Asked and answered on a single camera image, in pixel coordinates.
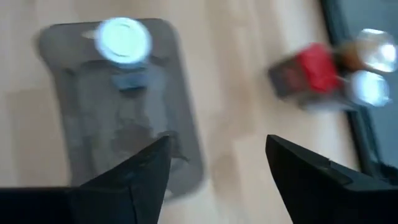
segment gray plastic tray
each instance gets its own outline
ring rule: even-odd
[[[168,190],[171,198],[194,190],[203,164],[190,109],[177,36],[160,19],[140,20],[154,48],[144,72],[149,85],[119,91],[111,75],[120,73],[86,34],[98,22],[59,24],[44,29],[39,53],[53,75],[64,128],[71,185],[80,185],[136,154],[165,131],[176,134]]]

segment dark mat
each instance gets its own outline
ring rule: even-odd
[[[398,40],[398,1],[322,0],[323,14],[332,44],[355,38],[362,29],[389,32]],[[398,72],[386,75],[392,103],[382,108],[361,108],[348,119],[364,173],[386,178],[384,166],[398,168]]]
[[[98,22],[60,24],[43,30],[39,52],[53,75],[72,170],[80,185],[172,132],[167,189],[173,197],[196,189],[203,178],[198,137],[173,28],[142,19],[153,39],[146,88],[119,91],[111,77],[123,71],[105,61],[85,34]]]

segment red object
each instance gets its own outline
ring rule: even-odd
[[[324,45],[311,44],[297,54],[297,60],[312,90],[329,93],[340,86],[335,64]]]

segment wooden floor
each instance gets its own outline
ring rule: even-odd
[[[278,101],[264,73],[283,55],[325,40],[315,2],[0,1],[0,185],[69,180],[57,99],[34,35],[50,24],[160,17],[180,35],[206,161],[200,189],[165,205],[160,223],[290,223],[267,165],[267,134],[358,168],[343,115],[308,114]]]

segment round white object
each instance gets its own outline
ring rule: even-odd
[[[152,38],[139,21],[117,17],[98,26],[95,46],[104,58],[114,63],[134,65],[148,57],[152,50]]]
[[[358,71],[352,74],[351,89],[354,97],[362,104],[384,106],[390,101],[386,79],[372,72]]]

